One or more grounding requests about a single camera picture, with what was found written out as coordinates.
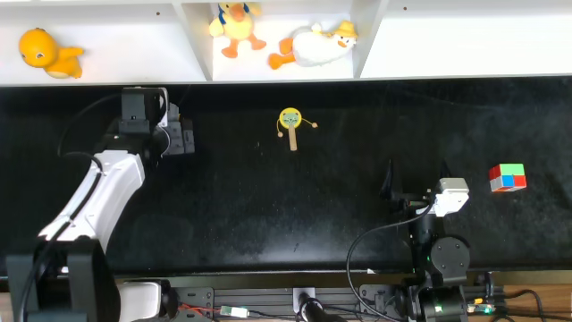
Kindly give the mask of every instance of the yellow plush toy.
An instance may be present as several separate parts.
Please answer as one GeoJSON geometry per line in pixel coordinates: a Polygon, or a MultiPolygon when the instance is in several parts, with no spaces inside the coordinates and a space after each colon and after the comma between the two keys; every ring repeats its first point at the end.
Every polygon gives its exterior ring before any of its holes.
{"type": "Polygon", "coordinates": [[[223,55],[236,58],[239,55],[239,43],[246,39],[250,41],[254,50],[266,47],[266,42],[254,35],[254,22],[250,16],[251,13],[260,15],[259,4],[219,3],[218,10],[218,17],[211,23],[209,31],[213,37],[224,34],[231,40],[231,45],[223,49],[223,55]]]}
{"type": "Polygon", "coordinates": [[[43,68],[54,78],[81,77],[78,56],[83,55],[83,49],[60,47],[50,34],[40,28],[28,30],[21,37],[20,54],[26,64],[43,68]]]}

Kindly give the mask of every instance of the stuffed animal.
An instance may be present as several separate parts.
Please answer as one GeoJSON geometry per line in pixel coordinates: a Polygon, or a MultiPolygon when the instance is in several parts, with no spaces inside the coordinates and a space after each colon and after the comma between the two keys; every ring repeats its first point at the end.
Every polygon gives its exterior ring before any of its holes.
{"type": "Polygon", "coordinates": [[[43,68],[54,78],[81,77],[78,56],[83,55],[83,49],[60,47],[50,34],[40,28],[28,30],[21,37],[20,54],[26,64],[43,68]]]}
{"type": "Polygon", "coordinates": [[[282,55],[271,54],[268,63],[274,70],[294,62],[303,67],[328,64],[349,53],[357,40],[358,34],[350,21],[343,21],[333,33],[323,33],[320,24],[316,23],[312,29],[300,28],[291,38],[282,40],[282,55]]]}
{"type": "Polygon", "coordinates": [[[222,34],[231,40],[231,45],[223,49],[223,55],[236,58],[239,55],[239,43],[248,40],[252,49],[260,50],[266,47],[266,42],[254,35],[254,22],[250,14],[260,15],[259,4],[253,3],[219,3],[219,14],[209,27],[211,36],[222,34]]]}

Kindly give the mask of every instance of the rubik's cube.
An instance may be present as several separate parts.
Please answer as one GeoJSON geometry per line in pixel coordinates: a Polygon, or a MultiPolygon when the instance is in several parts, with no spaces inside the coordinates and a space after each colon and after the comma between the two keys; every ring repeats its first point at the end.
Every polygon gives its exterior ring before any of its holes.
{"type": "Polygon", "coordinates": [[[525,167],[521,164],[497,165],[489,170],[492,192],[517,191],[526,188],[525,167]]]}

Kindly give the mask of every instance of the wooden surface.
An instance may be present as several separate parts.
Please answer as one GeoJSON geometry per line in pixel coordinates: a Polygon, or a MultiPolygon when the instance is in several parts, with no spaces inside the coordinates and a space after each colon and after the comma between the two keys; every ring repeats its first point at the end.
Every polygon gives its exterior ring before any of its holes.
{"type": "MultiPolygon", "coordinates": [[[[505,286],[505,293],[512,294],[524,289],[531,289],[538,293],[543,301],[545,314],[560,315],[572,318],[572,314],[551,314],[551,311],[572,311],[572,284],[563,285],[511,285],[505,286]]],[[[520,298],[507,301],[511,309],[521,309],[526,311],[536,311],[536,301],[534,296],[526,294],[520,298]]],[[[10,294],[0,293],[0,322],[13,322],[12,307],[10,305],[10,294]]],[[[519,318],[513,317],[516,321],[529,322],[539,321],[539,318],[519,318]]],[[[471,317],[471,322],[491,321],[491,317],[471,317]]]]}

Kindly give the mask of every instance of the black tabletop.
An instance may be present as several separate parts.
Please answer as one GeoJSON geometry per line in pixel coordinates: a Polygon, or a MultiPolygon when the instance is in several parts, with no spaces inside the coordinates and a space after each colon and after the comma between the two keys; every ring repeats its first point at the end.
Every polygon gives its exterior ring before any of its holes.
{"type": "MultiPolygon", "coordinates": [[[[389,158],[404,189],[432,188],[444,160],[470,199],[446,216],[471,246],[472,269],[572,265],[572,81],[569,78],[171,86],[197,151],[147,174],[107,257],[124,274],[340,270],[362,232],[402,220],[379,199],[389,158]],[[294,106],[310,122],[297,152],[276,135],[294,106]],[[492,194],[488,170],[525,165],[528,187],[492,194]]],[[[73,113],[120,88],[0,89],[0,273],[87,169],[55,156],[73,113]]],[[[119,113],[102,106],[72,130],[89,149],[119,113]]],[[[409,271],[407,227],[364,240],[355,267],[409,271]]]]}

